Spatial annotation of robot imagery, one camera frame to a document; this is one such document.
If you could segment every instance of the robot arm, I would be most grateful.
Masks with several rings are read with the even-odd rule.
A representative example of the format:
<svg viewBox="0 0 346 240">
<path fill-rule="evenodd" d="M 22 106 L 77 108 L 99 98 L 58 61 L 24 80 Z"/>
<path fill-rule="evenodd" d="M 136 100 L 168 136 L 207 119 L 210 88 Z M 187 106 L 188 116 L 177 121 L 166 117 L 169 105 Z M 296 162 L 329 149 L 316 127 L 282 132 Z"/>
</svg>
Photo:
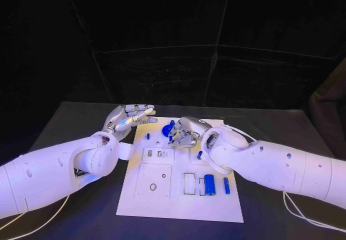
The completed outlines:
<svg viewBox="0 0 346 240">
<path fill-rule="evenodd" d="M 200 130 L 198 119 L 191 118 L 192 132 L 195 124 Z M 236 170 L 260 185 L 346 209 L 346 161 L 267 141 L 249 143 L 228 125 L 205 125 L 201 137 L 202 159 L 220 173 Z"/>
<path fill-rule="evenodd" d="M 153 105 L 119 106 L 103 131 L 22 155 L 0 166 L 0 219 L 45 207 L 107 176 L 133 145 L 120 142 L 139 124 L 156 123 Z"/>
</svg>

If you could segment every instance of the blue cylinder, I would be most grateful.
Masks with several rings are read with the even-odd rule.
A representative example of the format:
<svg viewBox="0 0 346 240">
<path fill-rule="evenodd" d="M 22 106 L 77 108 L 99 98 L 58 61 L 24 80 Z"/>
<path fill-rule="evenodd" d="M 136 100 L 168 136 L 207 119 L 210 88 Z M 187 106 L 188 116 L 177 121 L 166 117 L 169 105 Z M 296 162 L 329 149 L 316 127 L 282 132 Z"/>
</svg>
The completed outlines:
<svg viewBox="0 0 346 240">
<path fill-rule="evenodd" d="M 169 137 L 169 134 L 171 134 L 171 131 L 172 131 L 172 128 L 175 126 L 177 122 L 175 120 L 171 121 L 169 125 L 166 125 L 164 128 L 162 128 L 162 134 Z"/>
<path fill-rule="evenodd" d="M 204 153 L 204 151 L 200 151 L 200 152 L 198 152 L 197 158 L 198 158 L 200 160 L 201 160 L 202 153 Z"/>
<path fill-rule="evenodd" d="M 227 177 L 224 177 L 224 183 L 226 183 L 226 194 L 230 194 L 230 179 Z"/>
<path fill-rule="evenodd" d="M 207 174 L 204 176 L 204 184 L 205 184 L 205 195 L 214 196 L 217 194 L 217 191 L 215 191 L 215 176 L 213 174 Z"/>
</svg>

